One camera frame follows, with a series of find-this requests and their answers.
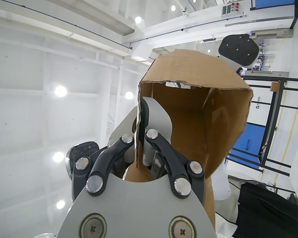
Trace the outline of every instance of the cable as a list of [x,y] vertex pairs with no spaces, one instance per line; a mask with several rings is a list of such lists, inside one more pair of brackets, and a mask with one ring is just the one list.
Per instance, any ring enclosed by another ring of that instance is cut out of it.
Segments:
[[295,217],[289,215],[288,213],[285,213],[285,212],[281,211],[280,209],[278,209],[277,207],[275,207],[275,206],[272,205],[271,203],[265,201],[264,199],[261,199],[261,198],[255,196],[255,195],[253,195],[253,194],[250,194],[249,192],[247,192],[247,191],[245,191],[245,190],[242,190],[241,188],[238,188],[235,184],[233,184],[233,183],[231,183],[231,182],[229,182],[229,183],[230,183],[231,185],[235,186],[237,189],[240,189],[241,191],[247,193],[248,195],[251,195],[251,196],[253,196],[253,197],[255,197],[255,198],[257,198],[257,199],[259,199],[259,200],[261,200],[261,201],[263,201],[263,202],[265,202],[265,203],[267,203],[267,204],[269,204],[269,205],[270,205],[271,207],[273,207],[275,210],[281,212],[282,214],[287,215],[287,216],[290,217],[291,219],[293,219],[293,220],[295,220],[296,222],[298,222],[298,219],[296,219]]

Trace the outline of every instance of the metal screw cap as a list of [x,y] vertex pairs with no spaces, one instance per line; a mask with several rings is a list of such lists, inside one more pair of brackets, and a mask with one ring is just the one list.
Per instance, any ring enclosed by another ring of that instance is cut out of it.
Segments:
[[81,238],[104,238],[106,232],[106,221],[97,213],[87,216],[79,227],[79,236]]
[[133,141],[133,135],[132,134],[124,134],[121,138],[125,144],[129,144]]
[[100,238],[103,232],[103,223],[98,218],[90,219],[83,229],[84,238]]
[[170,238],[196,238],[193,223],[184,216],[175,217],[169,225]]
[[191,193],[191,184],[185,178],[178,178],[174,181],[174,188],[178,194],[187,196]]
[[177,221],[172,228],[174,238],[192,238],[192,230],[185,221]]
[[79,158],[75,164],[77,170],[84,170],[89,164],[89,160],[86,157]]
[[202,166],[200,165],[200,163],[198,163],[196,161],[190,162],[190,169],[195,174],[200,174],[203,171]]
[[89,193],[97,193],[103,187],[103,179],[98,175],[91,176],[86,183],[86,189]]
[[155,129],[149,129],[147,131],[147,136],[150,138],[150,139],[156,139],[158,137],[158,132],[157,130]]

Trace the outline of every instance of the robotic hand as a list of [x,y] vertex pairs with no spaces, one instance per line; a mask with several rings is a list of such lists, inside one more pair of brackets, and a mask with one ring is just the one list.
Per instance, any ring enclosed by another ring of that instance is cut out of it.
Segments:
[[93,147],[88,142],[69,151],[69,160],[74,157],[72,152],[78,158],[67,161],[74,203],[57,238],[216,237],[203,208],[201,165],[171,146],[172,124],[165,110],[152,98],[143,97],[140,104],[143,163],[154,180],[129,182],[118,173],[118,168],[132,162],[131,153],[134,160],[131,132],[137,110],[132,110],[113,132],[107,147],[87,152]]

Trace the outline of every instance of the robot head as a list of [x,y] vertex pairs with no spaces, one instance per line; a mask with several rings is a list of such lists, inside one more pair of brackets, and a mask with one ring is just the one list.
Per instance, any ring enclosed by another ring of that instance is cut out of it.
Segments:
[[55,234],[52,234],[52,233],[44,233],[44,234],[41,234],[41,235],[37,235],[33,238],[55,238],[56,235]]

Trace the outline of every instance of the black finger link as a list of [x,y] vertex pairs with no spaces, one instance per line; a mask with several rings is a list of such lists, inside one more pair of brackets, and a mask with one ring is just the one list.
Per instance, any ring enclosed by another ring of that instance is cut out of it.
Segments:
[[93,168],[90,172],[89,178],[94,175],[98,175],[103,179],[103,186],[96,193],[89,193],[91,196],[99,196],[106,189],[106,184],[108,176],[111,172],[111,169],[114,166],[114,163],[123,157],[125,152],[134,144],[134,139],[129,144],[126,144],[120,138],[116,141],[111,147],[108,147],[106,150],[102,151],[96,162],[93,165]]

